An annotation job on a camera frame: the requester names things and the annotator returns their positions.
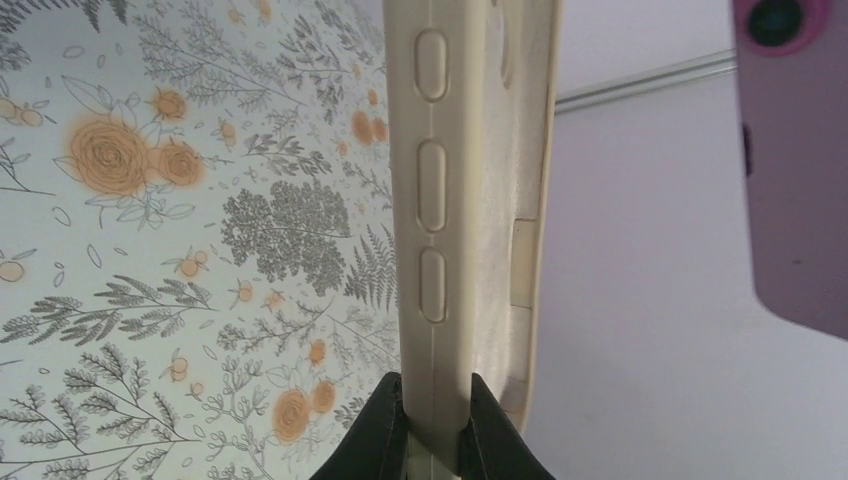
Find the cream silicone phone case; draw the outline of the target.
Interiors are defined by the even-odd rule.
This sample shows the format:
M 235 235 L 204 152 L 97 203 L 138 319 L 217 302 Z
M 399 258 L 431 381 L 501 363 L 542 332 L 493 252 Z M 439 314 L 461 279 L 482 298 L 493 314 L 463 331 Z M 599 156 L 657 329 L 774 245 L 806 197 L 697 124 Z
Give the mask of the cream silicone phone case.
M 383 5 L 408 479 L 460 479 L 473 373 L 522 437 L 561 10 Z

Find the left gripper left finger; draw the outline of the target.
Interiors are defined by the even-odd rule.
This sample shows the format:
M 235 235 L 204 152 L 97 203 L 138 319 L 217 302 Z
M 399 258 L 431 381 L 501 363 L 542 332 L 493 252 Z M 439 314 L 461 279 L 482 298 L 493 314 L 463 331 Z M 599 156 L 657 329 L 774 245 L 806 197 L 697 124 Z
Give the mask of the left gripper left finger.
M 408 418 L 401 375 L 385 374 L 336 450 L 312 480 L 404 480 Z

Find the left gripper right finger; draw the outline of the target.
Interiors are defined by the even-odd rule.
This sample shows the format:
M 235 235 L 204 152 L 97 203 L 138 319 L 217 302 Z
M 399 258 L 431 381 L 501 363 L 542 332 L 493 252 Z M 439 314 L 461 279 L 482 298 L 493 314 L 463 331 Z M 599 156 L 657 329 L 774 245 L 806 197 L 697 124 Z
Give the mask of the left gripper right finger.
M 526 445 L 483 378 L 472 374 L 470 417 L 460 433 L 459 475 L 467 480 L 554 480 Z

